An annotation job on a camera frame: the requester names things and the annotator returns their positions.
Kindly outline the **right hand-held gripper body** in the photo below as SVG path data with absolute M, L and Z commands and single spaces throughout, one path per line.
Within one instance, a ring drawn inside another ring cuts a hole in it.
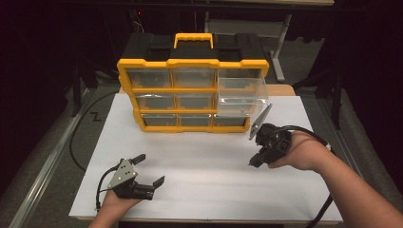
M 292 136 L 288 130 L 264 122 L 271 108 L 272 104 L 269 104 L 259 114 L 249 133 L 249 140 L 255 140 L 256 144 L 260 146 L 258 153 L 265 156 L 267 163 L 275 162 L 284 157 L 292 143 Z

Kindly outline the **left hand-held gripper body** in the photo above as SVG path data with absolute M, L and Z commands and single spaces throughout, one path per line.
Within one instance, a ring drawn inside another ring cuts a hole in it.
M 113 190 L 120 199 L 126 200 L 152 200 L 155 192 L 153 185 L 145 185 L 136 182 L 138 173 L 134 166 L 143 159 L 122 160 L 116 173 L 109 182 L 108 188 Z

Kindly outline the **clear plastic drawer bin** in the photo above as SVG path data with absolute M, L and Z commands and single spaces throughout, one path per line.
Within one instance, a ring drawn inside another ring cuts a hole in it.
M 217 114 L 250 117 L 269 105 L 266 84 L 259 78 L 219 78 Z

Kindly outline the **person's right hand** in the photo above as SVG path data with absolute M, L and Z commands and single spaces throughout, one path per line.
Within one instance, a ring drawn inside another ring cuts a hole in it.
M 269 168 L 290 165 L 299 170 L 319 171 L 332 153 L 318 140 L 302 131 L 292 133 L 292 145 L 286 156 L 268 164 Z

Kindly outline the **person's left hand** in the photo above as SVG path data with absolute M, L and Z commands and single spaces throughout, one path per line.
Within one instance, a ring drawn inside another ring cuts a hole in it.
M 131 208 L 140 203 L 140 199 L 121 199 L 113 190 L 109 190 L 104 198 L 100 214 L 107 215 L 111 218 L 122 218 Z

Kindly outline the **white board sheet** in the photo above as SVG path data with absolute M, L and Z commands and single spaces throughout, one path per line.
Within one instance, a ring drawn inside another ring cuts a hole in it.
M 112 102 L 104 129 L 71 206 L 70 215 L 92 219 L 98 187 L 105 172 L 122 158 L 145 160 L 136 165 L 136 180 L 163 179 L 153 199 L 127 213 L 131 220 L 211 222 L 304 222 L 313 219 L 329 191 L 319 174 L 284 166 L 255 168 L 258 152 L 245 133 L 143 132 L 134 122 L 127 95 Z

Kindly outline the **black stand leg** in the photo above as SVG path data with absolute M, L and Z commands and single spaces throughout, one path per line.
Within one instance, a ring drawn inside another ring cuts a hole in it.
M 84 83 L 87 88 L 93 89 L 98 87 L 98 81 L 95 76 L 94 67 L 85 54 L 76 47 L 73 49 L 72 53 L 74 56 L 72 66 L 72 117 L 75 117 L 82 106 L 81 83 Z
M 319 99 L 331 96 L 331 120 L 337 129 L 340 128 L 340 108 L 341 108 L 341 91 L 343 77 L 341 69 L 337 65 L 331 65 L 320 72 L 311 74 L 307 78 L 292 85 L 293 90 L 298 90 L 306 86 L 316 86 L 315 95 Z

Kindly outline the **white metal stand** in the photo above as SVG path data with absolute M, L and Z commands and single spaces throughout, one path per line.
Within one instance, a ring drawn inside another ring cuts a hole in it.
M 204 31 L 216 34 L 230 35 L 235 33 L 256 33 L 259 37 L 275 39 L 277 42 L 270 50 L 270 60 L 275 71 L 277 81 L 285 82 L 285 77 L 280 65 L 279 55 L 287 34 L 291 14 L 286 14 L 284 19 L 279 21 L 247 21 L 235 19 L 215 19 L 207 12 L 204 16 Z

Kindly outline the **grid of small clear drawers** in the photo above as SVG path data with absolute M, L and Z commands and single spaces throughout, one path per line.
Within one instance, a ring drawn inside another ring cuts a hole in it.
M 213 68 L 130 68 L 127 94 L 144 130 L 207 131 L 244 128 L 246 117 L 217 113 L 218 78 Z

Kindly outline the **yellow and black organizer cabinet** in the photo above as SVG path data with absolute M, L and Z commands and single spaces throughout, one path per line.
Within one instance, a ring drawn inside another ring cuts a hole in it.
M 269 63 L 260 46 L 259 37 L 249 33 L 235 35 L 177 33 L 172 36 L 134 33 L 130 36 L 125 51 L 117 63 L 119 81 L 126 94 L 128 91 L 126 71 L 130 68 L 185 67 L 213 68 L 217 71 L 218 79 L 259 78 L 265 82 Z M 244 128 L 217 127 L 201 132 L 244 132 L 250 128 L 252 122 L 252 116 L 246 118 L 248 122 Z M 148 132 L 186 132 L 165 128 L 149 131 L 140 128 Z

